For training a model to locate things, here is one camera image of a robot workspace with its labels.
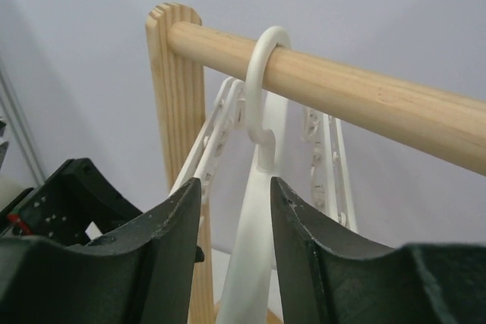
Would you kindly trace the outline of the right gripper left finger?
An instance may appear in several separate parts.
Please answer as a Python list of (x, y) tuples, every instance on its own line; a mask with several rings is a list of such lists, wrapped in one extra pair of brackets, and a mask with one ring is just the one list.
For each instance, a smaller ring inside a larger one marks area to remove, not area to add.
[(1, 241), (3, 323), (185, 323), (201, 185), (187, 180), (150, 211), (87, 245)]

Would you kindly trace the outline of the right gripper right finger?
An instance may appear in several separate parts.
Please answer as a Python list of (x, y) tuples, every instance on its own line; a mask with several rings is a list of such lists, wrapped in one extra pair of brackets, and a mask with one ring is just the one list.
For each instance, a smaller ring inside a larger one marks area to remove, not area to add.
[(388, 247), (319, 212), (281, 178), (270, 191), (285, 322), (485, 321), (484, 245)]

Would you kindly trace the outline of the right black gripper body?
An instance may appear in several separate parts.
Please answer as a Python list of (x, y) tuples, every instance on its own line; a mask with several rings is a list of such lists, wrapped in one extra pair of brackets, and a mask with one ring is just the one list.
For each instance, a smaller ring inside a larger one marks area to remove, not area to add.
[(86, 245), (92, 223), (105, 234), (141, 214), (91, 159), (68, 159), (43, 185), (23, 190), (1, 209), (1, 237), (36, 235)]

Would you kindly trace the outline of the white clip hanger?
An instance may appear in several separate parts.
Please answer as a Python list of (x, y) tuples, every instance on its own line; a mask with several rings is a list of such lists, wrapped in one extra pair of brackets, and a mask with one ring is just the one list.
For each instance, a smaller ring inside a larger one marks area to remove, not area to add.
[[(204, 122), (185, 160), (175, 187), (189, 178), (201, 182), (201, 201), (207, 203), (229, 134), (245, 129), (254, 155), (238, 221), (235, 245), (216, 314), (218, 323), (265, 323), (270, 278), (274, 265), (270, 213), (270, 181), (279, 176), (286, 133), (288, 101), (262, 88), (264, 68), (277, 46), (289, 46), (281, 27), (268, 28), (257, 41), (245, 70), (249, 82), (225, 79), (209, 118)], [(341, 121), (304, 107), (302, 137), (313, 146), (312, 205), (345, 228), (357, 228)]]

